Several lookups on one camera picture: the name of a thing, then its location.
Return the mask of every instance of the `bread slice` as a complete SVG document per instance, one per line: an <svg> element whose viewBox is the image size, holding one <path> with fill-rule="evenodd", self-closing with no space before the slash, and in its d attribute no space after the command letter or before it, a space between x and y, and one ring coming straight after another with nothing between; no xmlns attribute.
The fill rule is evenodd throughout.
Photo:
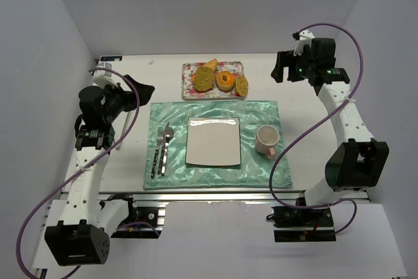
<svg viewBox="0 0 418 279"><path fill-rule="evenodd" d="M195 74L195 90L208 91L214 87L215 71L209 67L200 66L196 70Z"/></svg>
<svg viewBox="0 0 418 279"><path fill-rule="evenodd" d="M209 62L206 62L203 67L208 67L211 68L213 71L216 72L216 68L217 68L217 59L212 59Z"/></svg>
<svg viewBox="0 0 418 279"><path fill-rule="evenodd" d="M248 93L248 81L245 76L238 75L235 78L235 89L239 96L246 96Z"/></svg>

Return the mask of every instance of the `gray wall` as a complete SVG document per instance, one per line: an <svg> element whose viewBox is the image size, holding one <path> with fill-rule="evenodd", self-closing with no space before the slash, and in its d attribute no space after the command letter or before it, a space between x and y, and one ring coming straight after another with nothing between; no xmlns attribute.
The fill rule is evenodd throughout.
<svg viewBox="0 0 418 279"><path fill-rule="evenodd" d="M29 211L65 175L77 93L92 56L62 0L0 0L0 269L23 278L14 256ZM22 245L31 266L43 208Z"/></svg>
<svg viewBox="0 0 418 279"><path fill-rule="evenodd" d="M418 278L417 17L418 0L358 0L345 24L364 52L357 106L369 130L390 149L380 182L369 192L383 204L412 278ZM337 50L339 66L354 79L358 57L353 44L339 35Z"/></svg>
<svg viewBox="0 0 418 279"><path fill-rule="evenodd" d="M356 0L64 0L101 54L277 52L310 22L343 24ZM336 36L324 29L324 36Z"/></svg>

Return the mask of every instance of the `pink mug handle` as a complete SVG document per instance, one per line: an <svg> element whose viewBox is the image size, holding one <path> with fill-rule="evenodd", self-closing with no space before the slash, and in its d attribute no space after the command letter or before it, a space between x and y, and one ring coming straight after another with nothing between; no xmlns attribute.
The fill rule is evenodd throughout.
<svg viewBox="0 0 418 279"><path fill-rule="evenodd" d="M273 147L270 147L268 149L268 152L267 152L267 157L271 159L271 158L273 158L273 156L274 156L275 153L276 152L274 151L274 148Z"/></svg>

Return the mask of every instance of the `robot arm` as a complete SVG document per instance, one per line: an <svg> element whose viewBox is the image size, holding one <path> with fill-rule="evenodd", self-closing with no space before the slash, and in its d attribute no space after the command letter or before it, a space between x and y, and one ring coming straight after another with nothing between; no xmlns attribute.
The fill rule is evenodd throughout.
<svg viewBox="0 0 418 279"><path fill-rule="evenodd" d="M125 77L137 89L140 105L146 105L155 88ZM84 165L111 147L113 121L121 112L134 110L137 100L133 92L123 91L104 71L97 71L93 79L97 85L88 86L78 94L82 115L76 122L76 167L84 172L71 182L58 224L45 230L45 242L61 266L105 263L110 236L121 222L136 219L131 217L131 204L126 200L111 199L101 206L97 203L109 154L88 169Z"/></svg>
<svg viewBox="0 0 418 279"><path fill-rule="evenodd" d="M272 78L283 82L283 70L289 68L287 80L308 79L328 113L348 100L349 78L343 68L335 67L334 39L316 39L305 30L293 35L295 50L278 52ZM337 139L337 151L325 166L325 177L304 192L306 205L333 203L352 190L359 191L377 184L389 155L386 142L378 142L369 132L353 101L331 119Z"/></svg>

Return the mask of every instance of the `silverware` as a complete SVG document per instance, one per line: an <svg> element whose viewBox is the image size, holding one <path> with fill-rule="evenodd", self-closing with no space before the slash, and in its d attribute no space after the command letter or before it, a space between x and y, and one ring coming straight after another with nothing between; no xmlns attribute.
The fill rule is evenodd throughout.
<svg viewBox="0 0 418 279"><path fill-rule="evenodd" d="M155 168L157 167L157 158L159 153L159 147L162 145L164 140L164 131L163 127L157 128L157 146L155 147L155 153L154 153L154 161L152 163L152 170L151 170L151 179L154 179L155 176Z"/></svg>
<svg viewBox="0 0 418 279"><path fill-rule="evenodd" d="M169 126L170 122L164 128L164 140L163 148L161 149L161 156L159 160L158 174L164 176L166 164L167 164L167 154L169 153L169 143L174 136L174 130Z"/></svg>

